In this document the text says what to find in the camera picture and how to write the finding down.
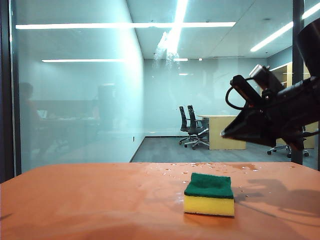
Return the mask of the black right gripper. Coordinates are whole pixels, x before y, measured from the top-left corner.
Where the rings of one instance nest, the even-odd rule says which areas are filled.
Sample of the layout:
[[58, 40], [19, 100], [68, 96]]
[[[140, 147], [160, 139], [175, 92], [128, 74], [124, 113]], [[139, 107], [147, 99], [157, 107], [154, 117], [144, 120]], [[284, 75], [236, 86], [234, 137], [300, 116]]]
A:
[[295, 151], [302, 151], [304, 135], [301, 119], [305, 115], [305, 84], [285, 88], [273, 74], [236, 75], [230, 81], [245, 100], [240, 113], [220, 136], [274, 147], [282, 138]]

